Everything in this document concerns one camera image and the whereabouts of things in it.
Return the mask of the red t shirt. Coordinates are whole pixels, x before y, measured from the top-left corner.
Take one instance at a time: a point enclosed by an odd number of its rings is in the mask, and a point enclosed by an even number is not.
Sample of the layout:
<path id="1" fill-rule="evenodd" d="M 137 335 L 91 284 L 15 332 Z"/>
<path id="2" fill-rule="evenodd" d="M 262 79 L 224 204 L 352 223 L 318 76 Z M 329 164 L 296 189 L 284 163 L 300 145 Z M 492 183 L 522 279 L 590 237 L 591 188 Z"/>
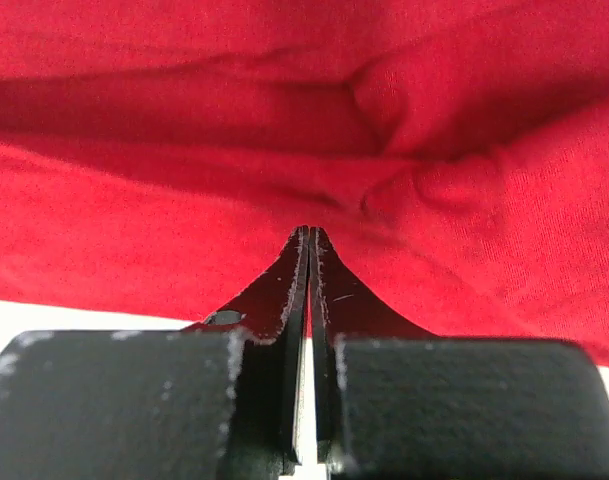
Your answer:
<path id="1" fill-rule="evenodd" d="M 0 1 L 0 299 L 199 320 L 301 224 L 609 366 L 609 1 Z"/>

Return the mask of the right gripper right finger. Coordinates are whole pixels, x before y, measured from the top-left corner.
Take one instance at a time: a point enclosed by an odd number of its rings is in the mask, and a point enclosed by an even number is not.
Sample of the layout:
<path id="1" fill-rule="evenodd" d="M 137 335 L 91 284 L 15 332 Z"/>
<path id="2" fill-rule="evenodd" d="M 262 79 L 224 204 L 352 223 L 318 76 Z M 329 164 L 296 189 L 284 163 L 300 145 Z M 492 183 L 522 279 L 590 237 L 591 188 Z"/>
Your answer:
<path id="1" fill-rule="evenodd" d="M 609 399 L 560 340 L 440 337 L 310 234 L 318 457 L 333 479 L 609 479 Z"/>

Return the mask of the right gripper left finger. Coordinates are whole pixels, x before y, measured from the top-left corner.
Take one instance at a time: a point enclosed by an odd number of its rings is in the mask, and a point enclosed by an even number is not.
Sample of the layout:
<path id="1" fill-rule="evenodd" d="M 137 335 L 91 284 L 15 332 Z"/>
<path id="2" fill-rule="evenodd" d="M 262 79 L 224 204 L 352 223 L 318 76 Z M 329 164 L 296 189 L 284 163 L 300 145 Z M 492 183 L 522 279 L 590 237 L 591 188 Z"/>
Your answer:
<path id="1" fill-rule="evenodd" d="M 0 353 L 0 479 L 276 479 L 297 461 L 309 230 L 202 324 Z"/>

